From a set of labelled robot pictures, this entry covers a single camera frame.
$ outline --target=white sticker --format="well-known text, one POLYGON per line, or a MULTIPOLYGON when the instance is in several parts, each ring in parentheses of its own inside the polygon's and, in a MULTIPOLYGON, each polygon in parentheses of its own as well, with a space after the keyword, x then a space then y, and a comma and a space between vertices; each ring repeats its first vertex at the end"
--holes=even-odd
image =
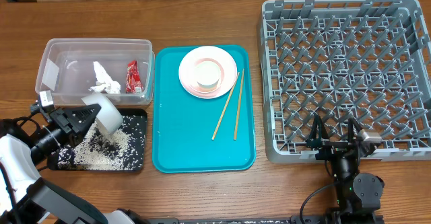
POLYGON ((45 70, 43 71, 42 83, 55 91, 55 84, 59 76, 59 67, 50 59, 46 60, 45 70))

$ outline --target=white crumpled tissue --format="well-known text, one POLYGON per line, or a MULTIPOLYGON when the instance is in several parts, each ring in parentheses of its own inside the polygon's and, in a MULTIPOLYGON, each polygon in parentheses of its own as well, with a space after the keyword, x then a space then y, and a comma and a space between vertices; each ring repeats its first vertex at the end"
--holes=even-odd
POLYGON ((89 90, 96 93, 105 91, 108 94, 119 94, 121 89, 120 83, 112 80, 112 78, 98 61, 94 61, 93 64, 97 81, 96 86, 90 87, 89 90))

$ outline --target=teal tray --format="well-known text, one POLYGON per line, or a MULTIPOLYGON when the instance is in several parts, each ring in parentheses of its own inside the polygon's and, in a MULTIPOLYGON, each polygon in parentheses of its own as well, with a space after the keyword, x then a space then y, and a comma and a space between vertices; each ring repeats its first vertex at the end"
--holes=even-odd
POLYGON ((234 141, 240 77, 214 141, 211 140, 229 93, 211 100, 192 96, 181 85, 178 68, 196 46, 171 47, 156 57, 153 163, 164 173, 246 170, 255 162, 255 123, 250 69, 245 49, 218 46, 244 69, 238 137, 234 141))

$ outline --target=pair of chopsticks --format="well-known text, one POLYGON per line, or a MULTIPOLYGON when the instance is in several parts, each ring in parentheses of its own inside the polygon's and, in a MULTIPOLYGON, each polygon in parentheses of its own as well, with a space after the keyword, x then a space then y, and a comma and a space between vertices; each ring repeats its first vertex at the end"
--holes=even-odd
MULTIPOLYGON (((220 119, 218 119, 217 127, 215 128, 212 140, 215 139, 216 134, 218 132, 218 128, 220 127, 220 124, 222 123, 224 112, 226 111, 226 108, 228 107, 228 104, 229 104, 229 101, 230 101, 230 96, 232 96, 232 93, 234 92, 235 85, 236 85, 236 82, 238 81, 239 75, 240 75, 240 73, 238 72, 236 74, 236 79, 235 79, 234 86, 232 87, 232 89, 230 89, 230 93, 229 93, 228 99, 226 100, 226 103, 224 104, 222 115, 220 116, 220 119)), ((242 96, 242 84, 243 83, 244 83, 244 69, 242 70, 240 95, 239 95, 239 98, 238 98, 238 108, 236 109, 236 122, 235 122, 234 140, 236 140, 236 136, 237 136, 237 133, 238 133, 238 123, 239 123, 239 120, 240 120, 240 108, 241 108, 241 96, 242 96)))

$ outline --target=transparent plastic container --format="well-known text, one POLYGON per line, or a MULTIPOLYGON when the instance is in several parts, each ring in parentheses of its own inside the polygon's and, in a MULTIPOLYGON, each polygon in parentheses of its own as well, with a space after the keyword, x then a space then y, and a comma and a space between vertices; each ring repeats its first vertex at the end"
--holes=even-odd
POLYGON ((81 98, 96 85, 93 62, 98 61, 121 85, 121 94, 105 94, 114 105, 148 105, 153 97, 154 53, 149 40, 71 38, 46 45, 36 80, 36 93, 51 90, 54 105, 83 105, 81 98), (138 62, 143 91, 126 94, 127 65, 138 62))

